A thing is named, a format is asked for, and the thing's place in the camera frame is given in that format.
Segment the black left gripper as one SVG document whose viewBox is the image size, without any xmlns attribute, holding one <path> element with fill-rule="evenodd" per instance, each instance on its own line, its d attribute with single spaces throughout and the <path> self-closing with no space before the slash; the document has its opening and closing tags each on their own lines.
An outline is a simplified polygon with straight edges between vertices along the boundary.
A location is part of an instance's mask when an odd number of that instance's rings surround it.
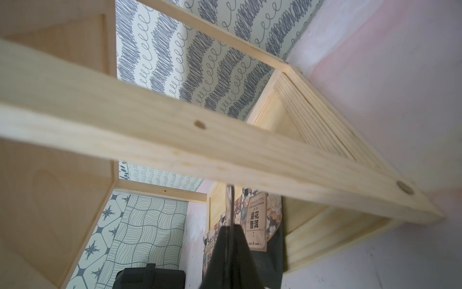
<svg viewBox="0 0 462 289">
<path fill-rule="evenodd" d="M 184 271 L 161 269 L 152 263 L 121 270 L 115 277 L 113 289 L 184 289 L 185 280 Z"/>
</svg>

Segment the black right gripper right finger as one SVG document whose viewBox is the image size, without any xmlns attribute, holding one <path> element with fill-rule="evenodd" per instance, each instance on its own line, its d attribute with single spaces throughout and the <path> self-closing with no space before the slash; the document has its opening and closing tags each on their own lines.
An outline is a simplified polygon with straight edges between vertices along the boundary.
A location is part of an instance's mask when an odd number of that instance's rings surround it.
<svg viewBox="0 0 462 289">
<path fill-rule="evenodd" d="M 229 228 L 228 288 L 264 289 L 240 225 L 232 225 Z"/>
</svg>

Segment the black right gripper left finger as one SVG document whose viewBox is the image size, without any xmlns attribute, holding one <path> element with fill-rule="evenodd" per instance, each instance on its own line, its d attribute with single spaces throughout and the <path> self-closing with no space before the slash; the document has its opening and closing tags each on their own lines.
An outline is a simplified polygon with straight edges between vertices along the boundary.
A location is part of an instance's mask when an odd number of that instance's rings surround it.
<svg viewBox="0 0 462 289">
<path fill-rule="evenodd" d="M 218 232 L 209 266 L 200 289 L 230 288 L 230 227 L 222 226 Z"/>
</svg>

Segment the black tea bag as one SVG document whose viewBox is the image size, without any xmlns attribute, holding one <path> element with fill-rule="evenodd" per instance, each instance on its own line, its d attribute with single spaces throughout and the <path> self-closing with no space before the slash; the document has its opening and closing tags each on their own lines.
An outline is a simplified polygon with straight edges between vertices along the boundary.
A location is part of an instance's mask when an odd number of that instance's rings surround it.
<svg viewBox="0 0 462 289">
<path fill-rule="evenodd" d="M 283 208 L 282 197 L 264 191 L 243 188 L 241 195 L 223 214 L 225 224 L 243 229 L 251 260 L 266 289 L 279 289 L 283 275 Z"/>
</svg>

